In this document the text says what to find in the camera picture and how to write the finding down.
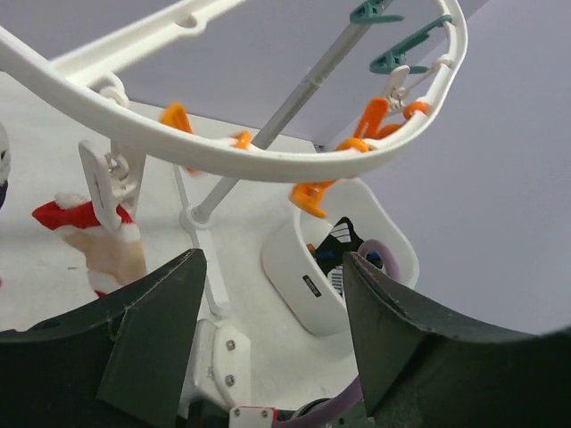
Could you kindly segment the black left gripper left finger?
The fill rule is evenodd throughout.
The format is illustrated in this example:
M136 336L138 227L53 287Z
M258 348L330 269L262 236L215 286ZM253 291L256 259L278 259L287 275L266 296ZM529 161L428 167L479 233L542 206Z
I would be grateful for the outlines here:
M102 299L2 332L2 426L175 426L206 270L190 249Z

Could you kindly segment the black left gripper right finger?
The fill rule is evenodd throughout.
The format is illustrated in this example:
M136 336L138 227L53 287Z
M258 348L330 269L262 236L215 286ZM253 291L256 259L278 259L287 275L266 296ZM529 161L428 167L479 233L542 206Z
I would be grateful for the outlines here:
M365 409L378 427L567 427L570 330L463 315L356 253L343 258Z

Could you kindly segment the red santa sock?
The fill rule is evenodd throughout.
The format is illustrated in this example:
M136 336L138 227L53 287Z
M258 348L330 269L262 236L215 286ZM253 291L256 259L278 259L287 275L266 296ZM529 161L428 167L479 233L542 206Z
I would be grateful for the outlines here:
M117 214L120 227L110 232L97 219L93 203L78 193L57 193L32 211L40 225L84 255L88 283L100 298L147 274L139 227L120 205Z

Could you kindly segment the black blue patterned sock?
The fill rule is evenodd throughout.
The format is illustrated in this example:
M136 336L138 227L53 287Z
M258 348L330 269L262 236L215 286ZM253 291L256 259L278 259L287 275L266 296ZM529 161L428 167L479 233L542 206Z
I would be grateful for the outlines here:
M381 270L386 270L390 259L390 253L383 244L360 238L352 221L347 217L340 218L318 246L308 243L307 249L341 297L344 295L343 255L346 252L360 253L369 263Z

